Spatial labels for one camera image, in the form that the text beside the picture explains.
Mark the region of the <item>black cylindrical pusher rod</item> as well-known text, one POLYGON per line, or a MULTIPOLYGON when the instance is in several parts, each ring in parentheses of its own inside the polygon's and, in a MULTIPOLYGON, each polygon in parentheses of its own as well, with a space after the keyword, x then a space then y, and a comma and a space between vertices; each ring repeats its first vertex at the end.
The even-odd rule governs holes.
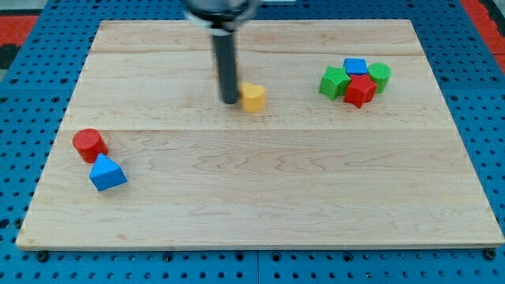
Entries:
POLYGON ((225 104, 238 101, 238 75, 233 32, 218 29, 212 33, 212 46, 217 64, 219 90, 225 104))

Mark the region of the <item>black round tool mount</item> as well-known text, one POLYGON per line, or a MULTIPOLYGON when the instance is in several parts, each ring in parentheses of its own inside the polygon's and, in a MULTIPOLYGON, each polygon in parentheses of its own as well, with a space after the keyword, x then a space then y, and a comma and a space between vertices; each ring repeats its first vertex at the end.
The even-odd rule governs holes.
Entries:
POLYGON ((260 0, 184 0, 185 16, 212 31, 233 32, 254 17, 260 0))

